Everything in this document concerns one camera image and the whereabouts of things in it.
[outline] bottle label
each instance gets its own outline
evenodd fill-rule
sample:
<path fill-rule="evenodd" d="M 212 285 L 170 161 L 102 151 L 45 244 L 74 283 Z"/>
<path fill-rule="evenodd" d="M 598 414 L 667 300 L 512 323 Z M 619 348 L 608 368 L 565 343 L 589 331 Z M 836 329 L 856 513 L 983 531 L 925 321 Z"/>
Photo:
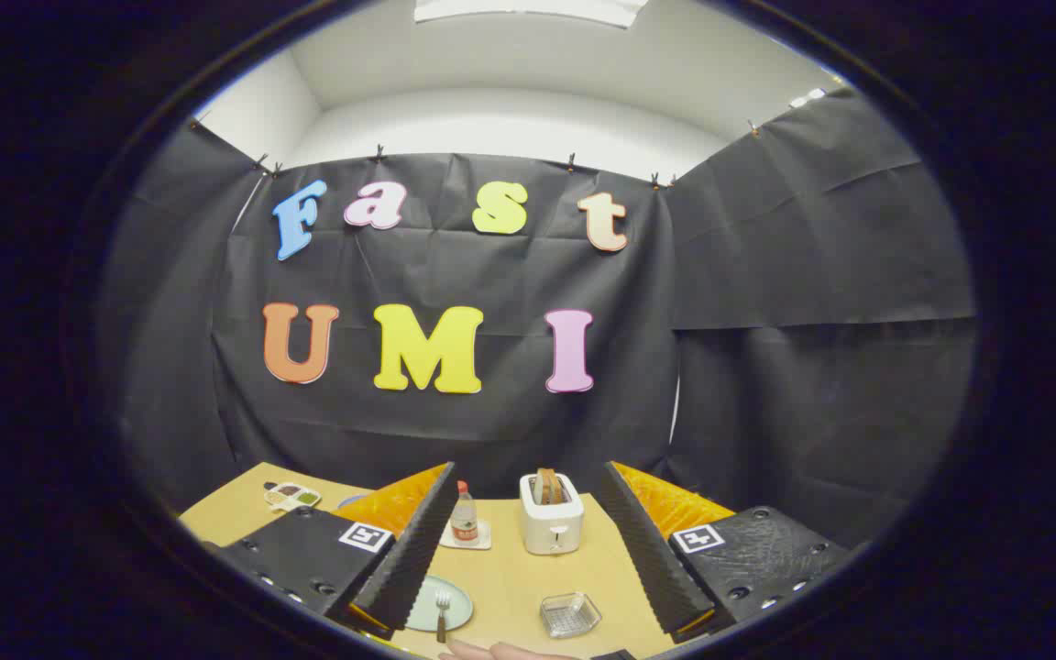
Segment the bottle label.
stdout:
<path fill-rule="evenodd" d="M 454 523 L 451 523 L 451 531 L 454 532 L 456 539 L 461 542 L 473 542 L 473 540 L 478 539 L 478 526 L 472 522 L 464 523 L 464 527 L 456 527 Z"/>

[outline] foam letter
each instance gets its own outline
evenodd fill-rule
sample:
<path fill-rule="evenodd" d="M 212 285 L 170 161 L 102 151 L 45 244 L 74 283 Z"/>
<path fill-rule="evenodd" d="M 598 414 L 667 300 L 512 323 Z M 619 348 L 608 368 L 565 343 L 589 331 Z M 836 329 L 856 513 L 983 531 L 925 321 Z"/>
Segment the foam letter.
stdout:
<path fill-rule="evenodd" d="M 401 221 L 398 209 L 407 199 L 407 187 L 397 181 L 378 181 L 366 184 L 357 192 L 361 197 L 344 207 L 344 222 L 348 225 L 373 225 L 374 229 L 390 229 Z"/>
<path fill-rule="evenodd" d="M 373 384 L 382 390 L 406 390 L 410 380 L 401 375 L 401 363 L 419 390 L 442 363 L 434 381 L 440 393 L 473 394 L 483 383 L 475 377 L 475 329 L 483 322 L 483 312 L 473 306 L 453 306 L 442 313 L 431 338 L 422 334 L 413 309 L 407 305 L 381 305 L 373 310 L 381 324 L 381 373 Z"/>
<path fill-rule="evenodd" d="M 528 201 L 528 191 L 521 184 L 491 181 L 475 193 L 478 208 L 470 213 L 475 229 L 486 233 L 515 233 L 528 220 L 521 206 Z"/>
<path fill-rule="evenodd" d="M 586 235 L 599 250 L 616 252 L 625 247 L 625 234 L 614 232 L 614 219 L 625 218 L 625 206 L 614 204 L 608 192 L 598 192 L 578 202 L 586 212 Z"/>
<path fill-rule="evenodd" d="M 272 209 L 271 213 L 280 219 L 280 253 L 277 254 L 280 261 L 301 251 L 312 242 L 312 234 L 304 231 L 302 224 L 312 226 L 316 223 L 316 197 L 327 190 L 323 181 L 314 181 Z"/>
<path fill-rule="evenodd" d="M 312 305 L 306 317 L 312 319 L 309 358 L 304 363 L 293 362 L 288 355 L 288 333 L 293 319 L 301 310 L 293 304 L 268 303 L 263 308 L 267 328 L 263 334 L 263 362 L 267 371 L 285 383 L 310 383 L 328 366 L 328 339 L 332 322 L 336 321 L 339 309 L 332 305 Z"/>
<path fill-rule="evenodd" d="M 545 381 L 550 393 L 583 393 L 595 385 L 586 373 L 586 326 L 595 315 L 585 309 L 553 309 L 545 314 L 552 326 L 552 376 Z"/>

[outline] table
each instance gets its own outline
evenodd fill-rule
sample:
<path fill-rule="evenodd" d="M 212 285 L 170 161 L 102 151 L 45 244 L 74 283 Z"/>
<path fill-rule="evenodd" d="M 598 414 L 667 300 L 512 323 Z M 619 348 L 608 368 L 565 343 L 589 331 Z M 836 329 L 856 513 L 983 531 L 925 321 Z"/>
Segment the table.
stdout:
<path fill-rule="evenodd" d="M 316 509 L 328 512 L 347 496 L 371 492 L 261 463 L 194 504 L 180 521 L 200 540 L 219 545 L 238 542 L 281 514 L 270 511 L 263 501 L 265 482 L 295 482 L 315 489 L 322 494 Z M 448 636 L 477 646 L 505 642 L 573 657 L 625 648 L 641 659 L 674 647 L 649 609 L 617 526 L 589 494 L 582 493 L 581 501 L 586 507 L 581 547 L 560 555 L 535 555 L 525 550 L 516 498 L 476 501 L 478 517 L 491 523 L 491 550 L 439 546 L 429 568 L 431 576 L 457 585 L 475 606 L 469 622 Z M 574 590 L 592 599 L 602 622 L 583 636 L 550 639 L 540 618 L 540 603 L 546 597 Z M 395 631 L 391 643 L 433 659 L 448 650 L 435 641 L 432 631 L 408 628 Z"/>

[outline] food tray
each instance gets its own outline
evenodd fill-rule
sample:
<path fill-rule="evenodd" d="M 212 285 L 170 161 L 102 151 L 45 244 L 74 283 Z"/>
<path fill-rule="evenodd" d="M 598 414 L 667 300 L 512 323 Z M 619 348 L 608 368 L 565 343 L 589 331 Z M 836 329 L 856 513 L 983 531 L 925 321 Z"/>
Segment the food tray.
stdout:
<path fill-rule="evenodd" d="M 550 596 L 540 604 L 540 617 L 552 639 L 587 634 L 601 621 L 601 611 L 585 593 Z"/>

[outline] hand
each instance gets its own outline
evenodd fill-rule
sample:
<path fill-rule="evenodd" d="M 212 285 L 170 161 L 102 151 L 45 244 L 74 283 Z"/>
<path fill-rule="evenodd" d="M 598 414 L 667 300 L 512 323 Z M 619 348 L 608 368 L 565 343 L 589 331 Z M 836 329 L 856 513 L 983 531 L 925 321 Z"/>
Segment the hand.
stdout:
<path fill-rule="evenodd" d="M 494 644 L 488 650 L 453 639 L 448 642 L 448 648 L 451 653 L 439 653 L 439 660 L 578 660 L 570 656 L 548 656 L 503 642 Z"/>

